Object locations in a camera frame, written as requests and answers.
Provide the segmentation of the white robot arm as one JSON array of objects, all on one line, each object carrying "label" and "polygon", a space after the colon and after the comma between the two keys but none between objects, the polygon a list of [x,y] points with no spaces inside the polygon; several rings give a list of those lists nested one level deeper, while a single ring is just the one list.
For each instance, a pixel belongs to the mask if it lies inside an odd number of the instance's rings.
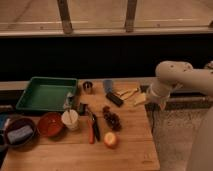
[{"label": "white robot arm", "polygon": [[[162,61],[145,98],[134,105],[155,103],[164,109],[170,94],[180,87],[196,90],[213,98],[213,69],[195,69],[184,61]],[[185,171],[213,171],[213,106],[200,123]]]}]

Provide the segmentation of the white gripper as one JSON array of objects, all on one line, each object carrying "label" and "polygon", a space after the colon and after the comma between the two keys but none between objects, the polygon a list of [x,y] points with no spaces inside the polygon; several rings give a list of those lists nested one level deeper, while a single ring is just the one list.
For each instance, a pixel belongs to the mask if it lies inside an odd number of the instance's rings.
[{"label": "white gripper", "polygon": [[[155,103],[160,107],[161,110],[164,110],[166,107],[166,103],[170,98],[170,94],[173,90],[174,88],[172,86],[154,82],[148,87],[146,94],[141,93],[134,99],[134,105],[137,106],[140,104],[144,104],[147,100],[148,103]],[[137,91],[137,88],[122,90],[118,91],[117,95],[122,100],[126,100]]]}]

